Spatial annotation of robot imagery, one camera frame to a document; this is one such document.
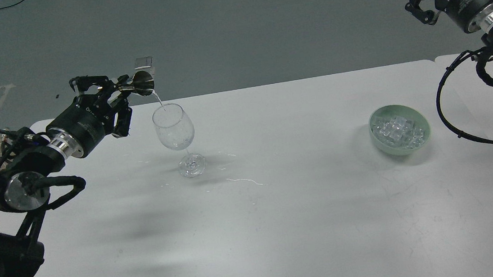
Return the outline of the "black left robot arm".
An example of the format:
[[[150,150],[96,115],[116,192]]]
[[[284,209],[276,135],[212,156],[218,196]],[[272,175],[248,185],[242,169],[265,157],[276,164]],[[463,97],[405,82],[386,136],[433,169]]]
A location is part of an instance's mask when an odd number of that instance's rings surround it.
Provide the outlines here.
[[[85,176],[62,174],[71,158],[83,159],[108,136],[131,128],[133,94],[149,95],[145,76],[79,76],[69,80],[75,97],[42,131],[0,129],[0,277],[35,277],[45,262],[40,234],[50,211],[62,208],[88,185]]]

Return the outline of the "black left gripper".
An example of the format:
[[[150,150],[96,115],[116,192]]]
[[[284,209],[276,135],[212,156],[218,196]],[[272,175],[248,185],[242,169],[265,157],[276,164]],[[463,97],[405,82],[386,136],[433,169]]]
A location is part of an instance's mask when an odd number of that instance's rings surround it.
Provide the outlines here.
[[[107,76],[75,77],[69,80],[69,86],[77,93],[76,98],[45,129],[51,137],[59,132],[69,134],[79,146],[73,157],[85,158],[110,133],[115,138],[129,135],[133,111],[128,96],[118,97],[110,104],[106,98],[100,97],[116,91],[117,85]],[[100,88],[98,94],[84,96],[91,86]]]

